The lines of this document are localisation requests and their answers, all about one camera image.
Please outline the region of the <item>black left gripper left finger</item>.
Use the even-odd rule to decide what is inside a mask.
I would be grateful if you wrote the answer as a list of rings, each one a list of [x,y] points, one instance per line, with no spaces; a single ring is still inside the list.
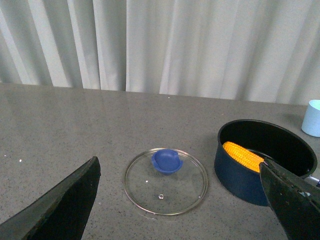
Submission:
[[[0,225],[2,240],[80,240],[101,176],[93,156],[56,186]]]

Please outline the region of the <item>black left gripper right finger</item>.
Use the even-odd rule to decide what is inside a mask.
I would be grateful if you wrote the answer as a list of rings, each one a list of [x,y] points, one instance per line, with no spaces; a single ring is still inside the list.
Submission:
[[[320,238],[320,188],[273,160],[259,164],[260,181],[269,207],[289,240]]]

